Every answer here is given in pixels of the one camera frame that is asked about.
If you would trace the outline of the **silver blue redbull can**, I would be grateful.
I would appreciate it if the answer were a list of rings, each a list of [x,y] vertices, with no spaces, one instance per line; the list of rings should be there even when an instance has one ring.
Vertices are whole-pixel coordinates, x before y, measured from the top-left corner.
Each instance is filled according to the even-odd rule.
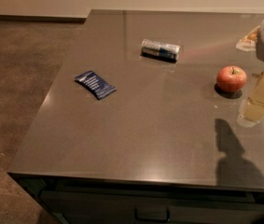
[[[144,39],[141,45],[141,51],[146,55],[152,55],[176,62],[179,58],[180,47],[174,44]]]

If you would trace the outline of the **red apple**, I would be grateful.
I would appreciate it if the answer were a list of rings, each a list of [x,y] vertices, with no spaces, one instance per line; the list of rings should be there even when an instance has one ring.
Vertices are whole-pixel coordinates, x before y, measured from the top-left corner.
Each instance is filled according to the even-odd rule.
[[[220,69],[216,76],[218,88],[224,92],[239,91],[246,83],[247,75],[238,66],[230,65]]]

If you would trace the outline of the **blue snack packet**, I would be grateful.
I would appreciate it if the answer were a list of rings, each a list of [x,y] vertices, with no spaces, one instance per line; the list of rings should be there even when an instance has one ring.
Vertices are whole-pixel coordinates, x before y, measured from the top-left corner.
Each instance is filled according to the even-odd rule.
[[[93,71],[78,75],[75,77],[75,82],[87,89],[97,100],[102,100],[117,90]]]

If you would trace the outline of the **dark cabinet drawer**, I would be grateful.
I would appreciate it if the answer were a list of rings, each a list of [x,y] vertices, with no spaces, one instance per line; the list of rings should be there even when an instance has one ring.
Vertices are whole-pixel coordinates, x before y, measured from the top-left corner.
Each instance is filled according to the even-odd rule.
[[[44,191],[69,224],[264,224],[264,204]]]

